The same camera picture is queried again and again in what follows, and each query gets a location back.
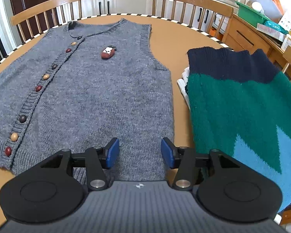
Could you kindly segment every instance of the brown tabletop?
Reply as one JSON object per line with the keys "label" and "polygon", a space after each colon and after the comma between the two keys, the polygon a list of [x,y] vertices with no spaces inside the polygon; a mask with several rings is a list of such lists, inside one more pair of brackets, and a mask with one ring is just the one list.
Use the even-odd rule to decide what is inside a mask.
{"label": "brown tabletop", "polygon": [[[186,54],[189,49],[203,46],[211,46],[219,49],[224,44],[220,45],[221,42],[216,42],[214,39],[206,36],[206,33],[198,32],[195,28],[186,27],[185,24],[181,25],[176,23],[176,21],[167,21],[165,19],[146,17],[143,15],[98,16],[83,19],[81,22],[86,24],[108,24],[117,22],[121,18],[126,18],[136,23],[152,25],[150,37],[151,51],[154,57],[171,71],[175,125],[174,143],[176,146],[194,146],[190,112],[178,88],[177,80],[181,78],[183,70],[189,65]],[[27,52],[41,38],[42,36],[38,36],[11,53],[0,64],[0,72]],[[9,171],[0,169],[0,188],[11,178],[13,178],[13,175]],[[5,217],[0,208],[0,225],[4,221]]]}

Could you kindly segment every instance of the wooden drawer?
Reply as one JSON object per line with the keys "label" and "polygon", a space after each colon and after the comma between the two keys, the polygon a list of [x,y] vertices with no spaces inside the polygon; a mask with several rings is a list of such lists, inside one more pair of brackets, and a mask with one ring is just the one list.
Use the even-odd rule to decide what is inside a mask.
{"label": "wooden drawer", "polygon": [[228,47],[232,48],[234,51],[244,50],[244,48],[242,48],[230,35],[227,35],[225,44],[228,45]]}
{"label": "wooden drawer", "polygon": [[246,25],[233,18],[228,34],[245,50],[251,54],[262,49],[265,54],[270,51],[270,45]]}

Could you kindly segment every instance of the green plastic tray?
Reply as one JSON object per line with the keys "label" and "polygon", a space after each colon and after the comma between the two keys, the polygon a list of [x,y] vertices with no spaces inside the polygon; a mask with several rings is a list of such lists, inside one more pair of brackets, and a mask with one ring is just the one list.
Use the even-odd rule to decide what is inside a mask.
{"label": "green plastic tray", "polygon": [[236,2],[239,5],[238,16],[251,24],[254,27],[258,26],[258,23],[264,24],[266,21],[272,21],[267,16],[263,16],[254,9],[248,7],[247,5]]}

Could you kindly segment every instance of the light blue zigzag pattern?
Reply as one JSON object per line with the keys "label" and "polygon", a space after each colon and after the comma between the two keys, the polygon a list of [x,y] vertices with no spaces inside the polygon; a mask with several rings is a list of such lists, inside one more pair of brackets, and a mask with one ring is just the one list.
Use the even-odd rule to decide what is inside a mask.
{"label": "light blue zigzag pattern", "polygon": [[251,150],[239,135],[237,135],[235,141],[233,157],[271,179],[280,187],[283,194],[283,201],[279,209],[281,211],[291,203],[291,139],[279,127],[277,127],[277,137],[282,169],[281,174],[271,168]]}

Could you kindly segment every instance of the door frame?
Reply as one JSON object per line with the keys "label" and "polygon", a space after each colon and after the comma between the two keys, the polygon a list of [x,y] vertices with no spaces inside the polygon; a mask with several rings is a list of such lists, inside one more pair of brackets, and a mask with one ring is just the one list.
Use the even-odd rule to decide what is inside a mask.
{"label": "door frame", "polygon": [[10,0],[0,0],[0,40],[6,53],[10,53],[22,43],[17,27],[12,26],[10,22],[11,16],[13,12]]}

